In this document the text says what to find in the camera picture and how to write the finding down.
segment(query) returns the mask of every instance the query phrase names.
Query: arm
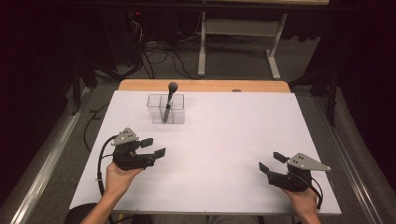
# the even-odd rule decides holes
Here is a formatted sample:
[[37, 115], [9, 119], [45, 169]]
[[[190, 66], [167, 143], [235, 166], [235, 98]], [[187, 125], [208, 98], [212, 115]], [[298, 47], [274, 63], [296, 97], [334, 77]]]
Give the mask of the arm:
[[131, 185], [134, 177], [141, 171], [142, 169], [123, 171], [114, 162], [111, 162], [107, 166], [105, 193], [81, 223], [105, 223], [117, 202]]
[[320, 224], [317, 211], [317, 195], [312, 189], [307, 189], [304, 192], [282, 190], [289, 196], [294, 212], [303, 224]]

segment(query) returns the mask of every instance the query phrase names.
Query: microphone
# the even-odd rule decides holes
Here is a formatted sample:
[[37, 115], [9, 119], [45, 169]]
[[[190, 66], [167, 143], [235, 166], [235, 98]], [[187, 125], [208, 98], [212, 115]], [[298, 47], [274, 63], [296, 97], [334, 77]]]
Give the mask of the microphone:
[[166, 103], [165, 114], [163, 115], [163, 123], [166, 123], [169, 118], [169, 111], [172, 106], [172, 96], [177, 91], [178, 85], [176, 82], [171, 82], [168, 85], [169, 93], [168, 93], [168, 102]]

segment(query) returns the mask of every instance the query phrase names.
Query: leg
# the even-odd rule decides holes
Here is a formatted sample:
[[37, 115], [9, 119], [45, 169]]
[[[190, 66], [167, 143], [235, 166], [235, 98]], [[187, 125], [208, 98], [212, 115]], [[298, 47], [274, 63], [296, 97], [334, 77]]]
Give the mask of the leg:
[[198, 77], [205, 76], [205, 67], [206, 67], [205, 38], [206, 38], [206, 12], [202, 12], [201, 47], [199, 51]]
[[277, 44], [279, 43], [280, 36], [282, 35], [283, 32], [283, 27], [285, 26], [286, 18], [288, 17], [288, 14], [282, 14], [282, 17], [280, 18], [279, 25], [276, 28], [276, 33], [274, 36], [274, 44], [271, 49], [268, 49], [266, 51], [267, 53], [267, 59], [268, 63], [270, 65], [271, 73], [273, 75], [273, 79], [280, 79], [280, 74], [279, 71], [277, 70], [276, 62], [275, 62], [275, 51], [277, 48]]

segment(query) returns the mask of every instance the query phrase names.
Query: black equipment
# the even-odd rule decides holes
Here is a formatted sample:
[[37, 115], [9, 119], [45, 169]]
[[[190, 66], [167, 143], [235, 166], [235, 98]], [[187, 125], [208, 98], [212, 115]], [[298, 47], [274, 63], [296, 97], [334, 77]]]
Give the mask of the black equipment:
[[292, 192], [303, 192], [310, 188], [318, 195], [317, 209], [320, 209], [323, 200], [323, 192], [320, 189], [319, 194], [312, 186], [312, 180], [317, 184], [318, 182], [312, 178], [311, 170], [330, 172], [331, 168], [315, 161], [303, 153], [297, 153], [294, 157], [289, 158], [278, 152], [274, 152], [274, 158], [282, 163], [287, 163], [288, 173], [286, 175], [282, 175], [271, 172], [268, 167], [259, 162], [260, 170], [268, 176], [268, 183]]
[[116, 146], [113, 152], [113, 161], [120, 167], [121, 170], [127, 171], [132, 169], [144, 168], [153, 166], [155, 160], [165, 155], [165, 148], [155, 151], [153, 154], [136, 154], [136, 150], [140, 147], [151, 146], [152, 138], [142, 141], [134, 140], [133, 142], [125, 143]]

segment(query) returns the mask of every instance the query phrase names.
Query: metal gripper jaw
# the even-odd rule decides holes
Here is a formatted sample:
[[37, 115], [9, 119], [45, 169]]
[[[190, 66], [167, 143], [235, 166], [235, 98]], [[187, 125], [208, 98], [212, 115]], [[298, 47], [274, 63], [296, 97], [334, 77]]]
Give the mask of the metal gripper jaw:
[[277, 161], [280, 161], [282, 163], [285, 163], [286, 161], [289, 160], [289, 157], [285, 157], [284, 155], [280, 154], [279, 152], [274, 152], [274, 158]]
[[270, 168], [266, 167], [264, 164], [262, 164], [261, 162], [259, 162], [259, 168], [260, 170], [265, 173], [266, 175], [268, 175], [268, 172], [270, 172]]
[[304, 153], [297, 153], [288, 160], [288, 165], [296, 167], [300, 170], [316, 170], [330, 172], [332, 169], [314, 159], [308, 157]]

